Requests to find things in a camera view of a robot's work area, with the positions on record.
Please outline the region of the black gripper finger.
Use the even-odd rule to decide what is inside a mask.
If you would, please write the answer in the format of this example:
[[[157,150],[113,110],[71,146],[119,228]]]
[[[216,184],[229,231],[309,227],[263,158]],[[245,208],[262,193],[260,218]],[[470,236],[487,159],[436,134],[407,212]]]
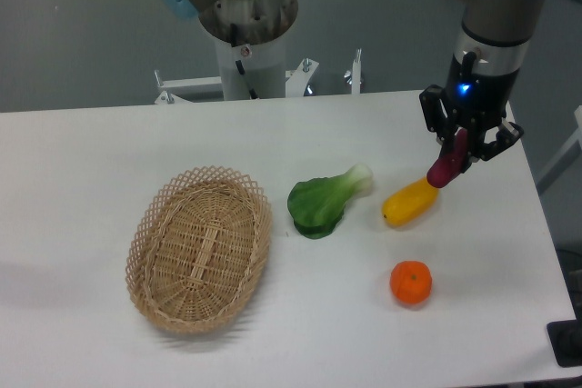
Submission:
[[[478,161],[487,162],[512,147],[524,134],[524,129],[506,118],[501,119],[493,141],[486,142],[489,128],[481,124],[481,119],[470,118],[467,127],[467,165]]]
[[[452,148],[458,129],[458,113],[448,104],[445,89],[430,85],[419,95],[419,101],[427,130],[436,135],[442,148]]]

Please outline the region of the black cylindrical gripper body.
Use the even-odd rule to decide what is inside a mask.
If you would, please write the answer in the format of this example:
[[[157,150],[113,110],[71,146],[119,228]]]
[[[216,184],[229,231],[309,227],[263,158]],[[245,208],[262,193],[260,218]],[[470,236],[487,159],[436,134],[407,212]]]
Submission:
[[[445,87],[445,108],[457,111],[457,124],[496,127],[507,116],[506,105],[519,70],[508,75],[462,76],[462,64],[452,58]]]

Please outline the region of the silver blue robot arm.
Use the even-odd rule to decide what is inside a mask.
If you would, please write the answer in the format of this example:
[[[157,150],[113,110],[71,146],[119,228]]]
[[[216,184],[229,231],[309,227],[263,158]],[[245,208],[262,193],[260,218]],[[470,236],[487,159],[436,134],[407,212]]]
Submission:
[[[460,0],[466,10],[445,86],[420,96],[427,128],[441,144],[438,164],[465,171],[517,142],[506,104],[545,0]],[[231,45],[282,35],[296,20],[297,0],[163,0],[178,17],[196,17]]]

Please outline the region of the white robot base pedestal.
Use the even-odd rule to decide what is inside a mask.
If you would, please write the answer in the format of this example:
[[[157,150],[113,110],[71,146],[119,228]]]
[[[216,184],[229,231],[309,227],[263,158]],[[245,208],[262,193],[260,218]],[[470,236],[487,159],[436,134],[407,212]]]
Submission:
[[[225,101],[280,98],[286,95],[286,41],[232,46],[214,40]]]

